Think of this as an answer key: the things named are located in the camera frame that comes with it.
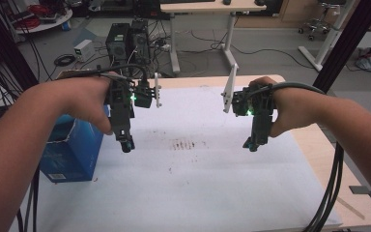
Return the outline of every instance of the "desk leg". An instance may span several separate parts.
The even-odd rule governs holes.
[[[230,17],[228,19],[227,38],[225,40],[225,44],[221,45],[222,50],[224,51],[225,57],[227,57],[228,63],[230,64],[230,67],[234,67],[234,65],[237,64],[230,50],[231,39],[233,38],[235,19],[236,19],[236,13],[235,12],[230,13]]]
[[[318,55],[314,58],[311,53],[304,47],[299,46],[298,49],[305,56],[305,58],[313,65],[313,67],[319,72],[322,69],[322,62],[324,61],[325,56],[327,55],[332,43],[334,42],[336,36],[339,34],[340,27],[343,24],[346,16],[354,5],[355,0],[346,1],[345,6],[343,7],[339,17],[336,19],[331,30],[329,31],[327,38],[322,44],[321,49],[319,49]]]
[[[177,50],[176,50],[176,16],[174,13],[170,14],[170,27],[171,27],[171,46],[170,46],[170,60],[171,60],[171,67],[173,68],[173,73],[177,74],[180,72],[180,64],[179,59],[177,58]]]

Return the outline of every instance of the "cardboard box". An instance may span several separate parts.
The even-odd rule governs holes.
[[[60,117],[43,150],[41,172],[53,183],[91,181],[102,139],[95,126]]]

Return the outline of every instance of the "person's left arm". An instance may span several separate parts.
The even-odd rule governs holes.
[[[0,231],[8,231],[59,116],[111,133],[103,111],[109,80],[72,78],[28,89],[0,119]]]

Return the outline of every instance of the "wall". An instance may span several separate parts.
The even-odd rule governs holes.
[[[356,0],[343,26],[349,20],[360,0]],[[334,9],[329,10],[327,21],[333,23],[337,16],[333,16]],[[323,8],[318,6],[317,0],[284,0],[278,17],[240,16],[236,27],[240,28],[299,28],[313,17],[319,17]]]

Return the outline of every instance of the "forearm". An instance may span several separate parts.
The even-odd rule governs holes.
[[[320,123],[335,135],[371,185],[371,113],[353,101],[328,98]]]
[[[63,111],[61,96],[51,92],[45,86],[28,90],[0,120],[0,231],[11,225]]]

